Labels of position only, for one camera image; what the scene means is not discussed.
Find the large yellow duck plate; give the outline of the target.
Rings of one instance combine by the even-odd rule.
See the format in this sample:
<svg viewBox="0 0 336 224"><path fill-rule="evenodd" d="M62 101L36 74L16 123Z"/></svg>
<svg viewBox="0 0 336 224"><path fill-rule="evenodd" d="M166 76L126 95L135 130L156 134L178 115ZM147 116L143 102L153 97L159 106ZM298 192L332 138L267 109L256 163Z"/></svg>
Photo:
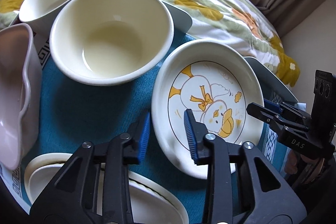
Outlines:
<svg viewBox="0 0 336 224"><path fill-rule="evenodd" d="M49 164L63 164L70 153L45 153L32 159L26 166L25 190L33 171ZM168 190L152 180L129 171L129 190L133 219L136 223L189 223L183 204Z"/></svg>

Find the medium duck plate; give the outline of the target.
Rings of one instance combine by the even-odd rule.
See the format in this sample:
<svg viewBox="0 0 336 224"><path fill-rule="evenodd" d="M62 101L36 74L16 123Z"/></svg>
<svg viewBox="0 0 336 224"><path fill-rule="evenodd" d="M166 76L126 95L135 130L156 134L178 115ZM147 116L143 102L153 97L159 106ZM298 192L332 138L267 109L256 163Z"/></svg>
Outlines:
<svg viewBox="0 0 336 224"><path fill-rule="evenodd" d="M181 172L205 180L207 166L191 159L184 112L228 143L258 144L263 123L250 116L250 103L264 104L259 81L248 62L230 46L193 40L173 50L155 79L151 99L154 133L161 150Z"/></svg>

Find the pink plastic handled bowl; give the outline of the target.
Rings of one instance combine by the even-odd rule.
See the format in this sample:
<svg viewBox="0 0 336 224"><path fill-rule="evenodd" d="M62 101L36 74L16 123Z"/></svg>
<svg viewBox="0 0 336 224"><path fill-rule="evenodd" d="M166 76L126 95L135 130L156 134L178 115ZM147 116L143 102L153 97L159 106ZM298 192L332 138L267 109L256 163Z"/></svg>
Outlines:
<svg viewBox="0 0 336 224"><path fill-rule="evenodd" d="M41 84L31 27L1 30L1 163L9 170L20 166L37 141Z"/></svg>

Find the large cream bowl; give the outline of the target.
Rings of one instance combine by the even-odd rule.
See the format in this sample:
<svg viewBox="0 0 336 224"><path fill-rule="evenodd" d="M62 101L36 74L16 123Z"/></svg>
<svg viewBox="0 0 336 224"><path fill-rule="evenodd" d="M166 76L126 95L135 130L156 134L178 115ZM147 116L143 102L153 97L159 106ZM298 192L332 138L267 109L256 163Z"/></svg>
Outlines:
<svg viewBox="0 0 336 224"><path fill-rule="evenodd" d="M50 49L70 79L113 86L153 69L173 37L173 18L161 0L72 0L54 21Z"/></svg>

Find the small cream plate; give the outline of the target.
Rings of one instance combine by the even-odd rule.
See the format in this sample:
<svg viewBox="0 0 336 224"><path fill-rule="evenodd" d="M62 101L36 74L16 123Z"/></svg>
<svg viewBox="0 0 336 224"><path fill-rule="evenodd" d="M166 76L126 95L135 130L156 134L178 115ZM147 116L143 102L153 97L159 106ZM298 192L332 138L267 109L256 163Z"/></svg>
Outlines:
<svg viewBox="0 0 336 224"><path fill-rule="evenodd" d="M63 166L63 164L49 164L39 167L37 170L33 171L28 181L28 186L26 187L26 192L29 197L31 204L35 202L37 197L41 194L46 185L51 181L53 176L56 175L58 170ZM102 205L102 194L103 194L103 182L104 182L104 171L105 165L100 168L100 176L98 182L98 194L97 194L97 205Z"/></svg>

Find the black phone on gripper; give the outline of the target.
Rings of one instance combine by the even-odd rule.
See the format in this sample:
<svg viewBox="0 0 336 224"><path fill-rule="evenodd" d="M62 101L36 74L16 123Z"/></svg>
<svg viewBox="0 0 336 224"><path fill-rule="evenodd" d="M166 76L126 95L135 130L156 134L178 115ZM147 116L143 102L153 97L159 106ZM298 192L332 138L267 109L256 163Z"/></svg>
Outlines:
<svg viewBox="0 0 336 224"><path fill-rule="evenodd" d="M311 117L317 121L335 124L335 75L316 70L313 92Z"/></svg>

